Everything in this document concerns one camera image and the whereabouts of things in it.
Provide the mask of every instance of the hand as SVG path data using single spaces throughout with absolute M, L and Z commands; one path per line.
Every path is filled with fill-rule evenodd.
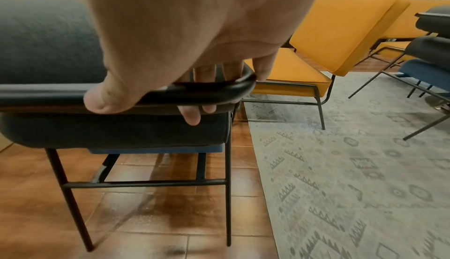
M 86 107 L 99 114 L 130 109 L 151 90 L 185 80 L 213 82 L 223 64 L 227 80 L 239 78 L 253 59 L 258 80 L 270 73 L 278 48 L 313 0 L 87 0 L 108 70 L 88 91 Z M 187 123 L 200 113 L 182 107 Z M 214 112 L 215 106 L 204 107 Z

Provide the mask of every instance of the gray patterned rug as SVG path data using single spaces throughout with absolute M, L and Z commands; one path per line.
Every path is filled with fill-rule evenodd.
M 337 78 L 325 131 L 316 107 L 245 104 L 280 259 L 450 258 L 450 121 L 403 141 L 442 115 L 387 76 L 347 99 L 372 75 Z

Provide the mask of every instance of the finger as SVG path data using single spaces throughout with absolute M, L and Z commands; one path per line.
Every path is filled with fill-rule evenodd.
M 102 83 L 86 92 L 84 104 L 96 114 L 114 114 L 132 108 L 145 93 L 131 89 L 108 71 Z
M 178 78 L 177 82 L 189 82 L 191 71 Z M 178 109 L 188 125 L 198 125 L 200 123 L 200 110 L 196 106 L 178 106 Z
M 237 80 L 242 76 L 244 70 L 244 61 L 235 61 L 223 64 L 225 80 Z M 240 99 L 232 101 L 233 104 L 239 102 Z
M 194 81 L 212 83 L 216 80 L 216 65 L 200 66 L 194 69 Z M 211 114 L 216 111 L 216 105 L 202 106 L 203 111 Z
M 253 68 L 255 69 L 256 79 L 258 81 L 264 81 L 269 77 L 277 53 L 278 51 L 275 51 L 272 54 L 253 59 Z

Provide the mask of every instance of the yellow backrest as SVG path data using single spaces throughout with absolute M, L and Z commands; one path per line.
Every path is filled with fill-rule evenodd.
M 426 35 L 425 31 L 416 28 L 418 17 L 415 15 L 441 5 L 450 5 L 450 0 L 411 0 L 411 5 L 384 32 L 381 38 L 417 38 Z
M 410 0 L 316 0 L 290 43 L 345 76 L 409 6 Z

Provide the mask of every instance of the chair seat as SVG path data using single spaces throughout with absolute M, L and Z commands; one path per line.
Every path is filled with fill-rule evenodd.
M 409 44 L 410 41 L 385 41 L 380 43 L 380 45 L 375 49 L 375 51 L 380 50 L 384 47 L 394 47 L 404 51 Z M 396 50 L 385 49 L 380 51 L 378 54 L 389 58 L 396 58 L 402 53 Z M 414 59 L 414 57 L 405 55 L 402 58 L 400 58 L 399 61 L 406 61 L 411 59 Z
M 406 61 L 398 70 L 412 78 L 450 91 L 450 71 L 420 59 Z
M 252 60 L 245 63 L 253 69 Z M 256 84 L 253 94 L 287 95 L 313 97 L 311 88 L 283 85 L 283 82 L 312 84 L 317 86 L 321 97 L 325 95 L 331 84 L 331 79 L 322 72 L 304 62 L 289 48 L 280 48 L 273 64 L 268 81 L 277 82 L 274 85 Z
M 197 126 L 181 115 L 0 114 L 1 133 L 32 148 L 131 149 L 223 144 L 228 113 L 205 114 Z

